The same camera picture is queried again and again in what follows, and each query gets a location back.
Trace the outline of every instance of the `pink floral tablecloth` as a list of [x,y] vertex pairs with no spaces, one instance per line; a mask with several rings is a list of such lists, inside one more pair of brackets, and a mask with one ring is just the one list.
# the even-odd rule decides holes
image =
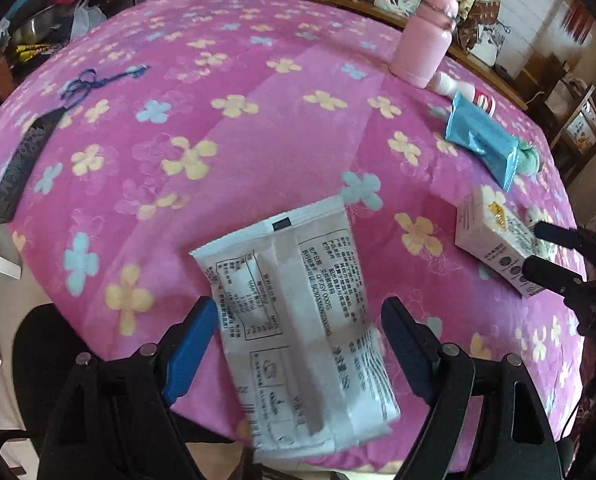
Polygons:
[[[206,279],[188,255],[226,233],[342,192],[373,315],[399,296],[443,342],[473,356],[522,355],[554,431],[580,394],[582,339],[561,298],[523,300],[453,244],[456,204],[491,186],[521,216],[532,203],[574,217],[542,132],[505,98],[495,119],[545,160],[503,194],[470,153],[446,142],[449,102],[387,69],[399,33],[296,0],[149,0],[70,44],[0,108],[0,178],[33,119],[60,104],[81,70],[150,68],[95,89],[61,121],[28,181],[13,240],[58,309],[103,358],[157,341],[185,317]],[[445,59],[455,78],[484,83]],[[557,262],[582,270],[577,253]],[[427,409],[391,350],[402,411],[393,434],[312,462],[388,471]],[[218,338],[174,409],[246,436]],[[468,436],[454,457],[468,458]]]

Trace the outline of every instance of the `blue plastic package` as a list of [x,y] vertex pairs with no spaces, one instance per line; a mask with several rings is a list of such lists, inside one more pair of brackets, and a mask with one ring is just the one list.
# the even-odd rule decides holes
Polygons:
[[517,137],[461,94],[453,98],[444,137],[474,152],[504,192],[511,189],[520,155]]

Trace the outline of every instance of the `white box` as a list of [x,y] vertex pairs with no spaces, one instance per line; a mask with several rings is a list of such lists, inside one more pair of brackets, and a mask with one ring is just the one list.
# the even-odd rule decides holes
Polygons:
[[535,296],[544,288],[522,275],[522,264],[535,254],[536,238],[487,187],[476,188],[458,205],[455,244],[502,275],[525,298]]

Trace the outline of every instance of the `blue cord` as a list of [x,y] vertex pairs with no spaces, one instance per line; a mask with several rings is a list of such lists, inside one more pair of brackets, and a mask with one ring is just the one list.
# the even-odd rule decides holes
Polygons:
[[[148,68],[149,66],[142,65],[136,68],[127,69],[125,72],[121,72],[120,74],[116,74],[111,77],[105,77],[100,80],[96,79],[96,70],[93,68],[88,68],[80,72],[80,74],[78,74],[78,78],[69,83],[67,89],[60,95],[60,99],[62,99],[66,105],[65,108],[67,111],[69,111],[83,102],[94,88],[102,88],[103,86],[127,75],[130,75],[131,77],[140,77],[147,71]],[[76,100],[68,105],[68,102],[73,98]]]

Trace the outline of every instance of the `white plastic bag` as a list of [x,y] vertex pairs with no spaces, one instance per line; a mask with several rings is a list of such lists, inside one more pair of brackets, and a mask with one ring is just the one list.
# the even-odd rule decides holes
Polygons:
[[80,0],[73,11],[73,25],[70,41],[84,36],[96,25],[104,22],[107,17],[100,7],[88,7],[89,0]]
[[211,283],[257,460],[329,454],[389,432],[399,408],[340,197],[191,254]]

